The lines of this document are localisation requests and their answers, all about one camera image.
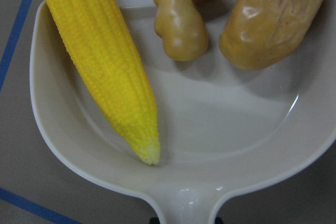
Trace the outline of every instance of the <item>ginger root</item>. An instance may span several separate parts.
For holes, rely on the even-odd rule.
[[[154,0],[155,32],[165,53],[176,61],[192,61],[207,49],[208,33],[196,3],[205,0]]]

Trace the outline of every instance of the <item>toy vegetable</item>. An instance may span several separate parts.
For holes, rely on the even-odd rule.
[[[157,164],[155,99],[116,0],[46,0],[93,99],[146,164]]]
[[[207,49],[208,34],[195,4],[205,0],[154,0],[155,31],[166,54],[176,61],[191,61]]]
[[[241,69],[263,69],[301,43],[323,0],[238,0],[219,39]]]

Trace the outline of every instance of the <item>white ceramic pan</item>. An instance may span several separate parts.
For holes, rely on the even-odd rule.
[[[34,29],[30,88],[51,151],[102,187],[146,200],[161,224],[214,223],[229,198],[284,180],[336,138],[336,0],[325,0],[303,43],[263,71],[240,71],[218,49],[235,0],[202,4],[211,45],[175,63],[155,34],[152,0],[118,0],[159,111],[162,158],[141,163],[78,76],[45,3]]]

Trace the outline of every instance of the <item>dish handle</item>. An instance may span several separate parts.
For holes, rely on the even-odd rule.
[[[207,188],[152,188],[147,202],[154,208],[160,224],[214,224],[219,208],[228,200],[222,186]]]

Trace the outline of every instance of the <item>potato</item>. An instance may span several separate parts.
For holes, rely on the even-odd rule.
[[[237,0],[219,47],[238,68],[267,68],[300,45],[322,1]]]

